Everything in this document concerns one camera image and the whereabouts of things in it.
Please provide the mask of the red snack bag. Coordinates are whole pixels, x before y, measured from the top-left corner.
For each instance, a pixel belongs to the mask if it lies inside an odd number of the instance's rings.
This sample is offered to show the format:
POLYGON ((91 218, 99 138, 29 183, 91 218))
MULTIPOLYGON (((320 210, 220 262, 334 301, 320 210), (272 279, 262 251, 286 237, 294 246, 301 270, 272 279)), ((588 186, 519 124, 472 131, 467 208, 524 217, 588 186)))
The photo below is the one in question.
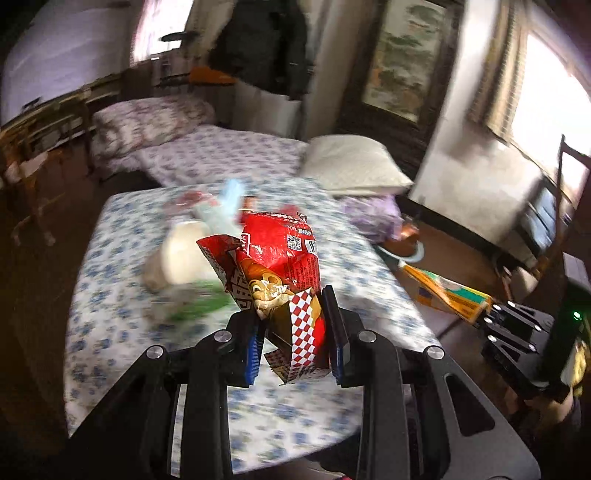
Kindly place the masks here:
POLYGON ((238 237, 215 234, 197 245, 236 305, 263 324, 274 346, 264 357, 281 381, 329 373, 320 263, 307 217, 250 212, 238 237))

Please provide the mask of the yellow green carton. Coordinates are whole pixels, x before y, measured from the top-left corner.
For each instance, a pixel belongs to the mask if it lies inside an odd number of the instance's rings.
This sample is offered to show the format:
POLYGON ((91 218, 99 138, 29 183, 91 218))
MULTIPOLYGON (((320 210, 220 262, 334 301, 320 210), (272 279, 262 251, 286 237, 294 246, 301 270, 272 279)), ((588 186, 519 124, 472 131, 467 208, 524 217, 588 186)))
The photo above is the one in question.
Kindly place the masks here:
POLYGON ((411 296, 421 305, 453 313, 470 325, 492 310, 493 298, 486 293, 407 263, 401 270, 412 280, 411 296))

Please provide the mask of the blue face mask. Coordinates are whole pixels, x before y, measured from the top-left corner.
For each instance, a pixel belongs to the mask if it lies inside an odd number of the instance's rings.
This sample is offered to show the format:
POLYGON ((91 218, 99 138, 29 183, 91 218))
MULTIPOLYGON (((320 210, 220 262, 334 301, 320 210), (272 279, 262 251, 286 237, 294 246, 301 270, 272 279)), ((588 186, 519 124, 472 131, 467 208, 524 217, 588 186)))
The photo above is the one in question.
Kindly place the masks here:
POLYGON ((224 184, 217 196, 204 194, 194 204, 192 214, 197 220, 204 222, 211 235, 229 235, 238 237, 242 233, 240 209, 245 199, 245 185, 230 179, 224 184))

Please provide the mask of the green snack wrapper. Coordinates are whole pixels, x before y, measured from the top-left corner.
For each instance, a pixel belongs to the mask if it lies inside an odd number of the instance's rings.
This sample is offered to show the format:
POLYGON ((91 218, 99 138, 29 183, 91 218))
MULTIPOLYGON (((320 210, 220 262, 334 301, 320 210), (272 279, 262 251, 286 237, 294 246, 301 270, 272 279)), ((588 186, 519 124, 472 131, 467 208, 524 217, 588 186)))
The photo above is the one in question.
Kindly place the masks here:
POLYGON ((183 322, 205 317, 232 303, 219 281, 197 281, 167 287, 152 303, 155 318, 183 322))

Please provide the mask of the light blue wash basin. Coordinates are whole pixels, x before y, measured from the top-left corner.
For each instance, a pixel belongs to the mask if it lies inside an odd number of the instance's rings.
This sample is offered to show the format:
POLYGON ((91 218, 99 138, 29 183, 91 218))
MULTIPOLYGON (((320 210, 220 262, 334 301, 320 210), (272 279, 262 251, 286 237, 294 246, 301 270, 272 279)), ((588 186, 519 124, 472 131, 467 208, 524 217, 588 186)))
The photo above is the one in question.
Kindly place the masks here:
POLYGON ((404 226, 398 239, 387 239, 379 245, 379 250, 394 260, 410 264, 420 262, 425 255, 420 230, 414 224, 404 226))

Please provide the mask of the dark wooden chair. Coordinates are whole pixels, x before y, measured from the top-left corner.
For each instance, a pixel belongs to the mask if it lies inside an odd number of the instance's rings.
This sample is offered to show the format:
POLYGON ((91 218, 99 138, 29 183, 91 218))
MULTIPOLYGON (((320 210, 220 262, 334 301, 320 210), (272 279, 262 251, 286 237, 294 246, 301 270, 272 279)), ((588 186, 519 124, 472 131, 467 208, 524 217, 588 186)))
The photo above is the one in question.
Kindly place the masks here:
POLYGON ((555 199, 555 235, 549 247, 538 258, 536 266, 533 270, 534 277, 540 280, 546 270, 549 268, 552 260, 560 253, 566 231, 568 227, 563 221, 562 203, 566 195, 563 193, 563 157, 568 155, 583 165, 587 170, 590 169, 591 159, 588 155, 582 154, 566 142, 565 135, 561 136, 561 142, 558 152, 558 170, 554 182, 554 199, 555 199))

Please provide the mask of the lilac folded blanket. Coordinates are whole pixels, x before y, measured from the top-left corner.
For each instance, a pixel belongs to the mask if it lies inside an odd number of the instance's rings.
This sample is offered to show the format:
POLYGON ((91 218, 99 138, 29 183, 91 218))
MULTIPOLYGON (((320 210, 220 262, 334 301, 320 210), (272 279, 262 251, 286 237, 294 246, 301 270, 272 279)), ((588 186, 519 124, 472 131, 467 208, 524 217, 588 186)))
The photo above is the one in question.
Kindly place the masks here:
POLYGON ((339 198, 349 222, 372 244, 401 238, 404 220, 394 195, 339 198))

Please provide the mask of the cream quilted pillow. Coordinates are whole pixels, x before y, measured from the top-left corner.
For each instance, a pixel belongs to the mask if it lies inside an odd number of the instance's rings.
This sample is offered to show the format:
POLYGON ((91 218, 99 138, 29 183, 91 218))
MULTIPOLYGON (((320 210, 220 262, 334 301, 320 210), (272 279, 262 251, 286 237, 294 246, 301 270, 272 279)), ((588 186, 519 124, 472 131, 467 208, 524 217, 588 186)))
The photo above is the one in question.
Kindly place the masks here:
POLYGON ((300 175, 336 197, 398 195, 414 185, 382 143, 348 134, 311 139, 300 175))

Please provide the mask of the purple floral bed sheet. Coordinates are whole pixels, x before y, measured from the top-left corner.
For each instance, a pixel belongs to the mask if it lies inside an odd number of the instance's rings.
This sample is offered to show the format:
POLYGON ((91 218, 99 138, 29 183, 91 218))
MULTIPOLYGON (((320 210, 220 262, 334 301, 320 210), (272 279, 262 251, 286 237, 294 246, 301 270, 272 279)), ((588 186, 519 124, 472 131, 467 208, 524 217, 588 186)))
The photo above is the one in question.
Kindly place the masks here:
POLYGON ((270 134, 201 125, 187 135, 132 154, 141 170, 162 186, 264 182, 293 177, 308 143, 270 134))

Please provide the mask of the folded floral quilt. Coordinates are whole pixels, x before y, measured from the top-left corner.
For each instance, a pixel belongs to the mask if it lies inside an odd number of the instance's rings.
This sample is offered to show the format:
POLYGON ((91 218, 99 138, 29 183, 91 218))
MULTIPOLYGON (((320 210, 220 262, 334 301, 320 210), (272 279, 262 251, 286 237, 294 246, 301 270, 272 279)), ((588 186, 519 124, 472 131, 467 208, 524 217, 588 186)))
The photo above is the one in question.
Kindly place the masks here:
POLYGON ((158 146, 215 123, 214 108, 192 95, 169 95, 112 104, 92 116, 91 152, 109 160, 158 146))

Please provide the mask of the black hanging jacket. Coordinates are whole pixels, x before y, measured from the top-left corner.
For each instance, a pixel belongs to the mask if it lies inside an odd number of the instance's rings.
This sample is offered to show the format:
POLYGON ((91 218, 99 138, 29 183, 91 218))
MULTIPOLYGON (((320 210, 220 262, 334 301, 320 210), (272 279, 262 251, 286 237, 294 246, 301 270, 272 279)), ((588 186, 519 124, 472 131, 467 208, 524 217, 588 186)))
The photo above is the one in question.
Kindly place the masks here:
POLYGON ((311 79, 307 46, 308 23, 296 1, 238 1, 207 65, 296 101, 311 79))

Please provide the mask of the framed landscape painting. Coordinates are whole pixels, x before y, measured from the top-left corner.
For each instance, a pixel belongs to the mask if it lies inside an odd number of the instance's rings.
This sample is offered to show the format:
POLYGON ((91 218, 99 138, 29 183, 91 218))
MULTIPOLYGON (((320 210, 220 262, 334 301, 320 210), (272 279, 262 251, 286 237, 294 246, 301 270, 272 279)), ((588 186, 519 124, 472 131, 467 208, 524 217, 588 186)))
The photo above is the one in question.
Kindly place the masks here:
POLYGON ((362 101, 417 124, 444 39, 447 9, 432 1, 387 3, 362 101))

